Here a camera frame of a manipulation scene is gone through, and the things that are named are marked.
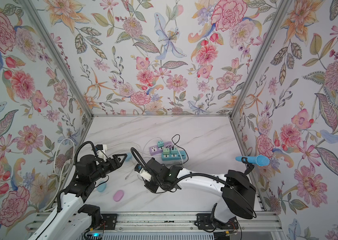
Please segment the teal charger adapter front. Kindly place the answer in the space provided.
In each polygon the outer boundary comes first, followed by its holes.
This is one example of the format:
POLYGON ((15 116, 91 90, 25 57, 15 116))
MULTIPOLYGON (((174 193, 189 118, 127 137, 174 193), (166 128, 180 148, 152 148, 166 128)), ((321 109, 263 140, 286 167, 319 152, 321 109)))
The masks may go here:
POLYGON ((164 147, 165 147, 164 141, 162 141, 162 140, 158 141, 158 142, 157 142, 157 146, 158 146, 158 148, 160 148, 160 149, 164 148, 164 147))

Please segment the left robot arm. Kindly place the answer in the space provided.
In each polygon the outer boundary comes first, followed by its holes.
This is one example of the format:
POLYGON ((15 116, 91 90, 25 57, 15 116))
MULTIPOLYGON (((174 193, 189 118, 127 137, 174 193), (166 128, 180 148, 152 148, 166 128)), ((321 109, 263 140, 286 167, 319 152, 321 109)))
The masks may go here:
POLYGON ((86 204, 96 182, 122 167, 127 154, 102 159, 97 154, 75 156, 75 173, 68 186, 57 196, 57 206, 30 236, 31 240, 69 240, 98 229, 106 223, 101 208, 86 204))

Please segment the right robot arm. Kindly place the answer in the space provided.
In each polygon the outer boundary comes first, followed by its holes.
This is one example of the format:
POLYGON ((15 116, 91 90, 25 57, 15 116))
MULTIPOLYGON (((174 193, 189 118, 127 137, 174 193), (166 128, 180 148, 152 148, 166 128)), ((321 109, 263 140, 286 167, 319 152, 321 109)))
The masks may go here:
POLYGON ((237 217, 246 220, 257 217, 254 210, 256 188, 247 177, 250 170, 248 168, 244 173, 229 170, 227 174, 211 175, 193 172, 179 165, 168 168, 154 158, 135 166, 135 172, 153 194, 159 194, 159 189, 162 189, 161 193, 192 189, 219 197, 212 207, 210 221, 220 229, 237 217))

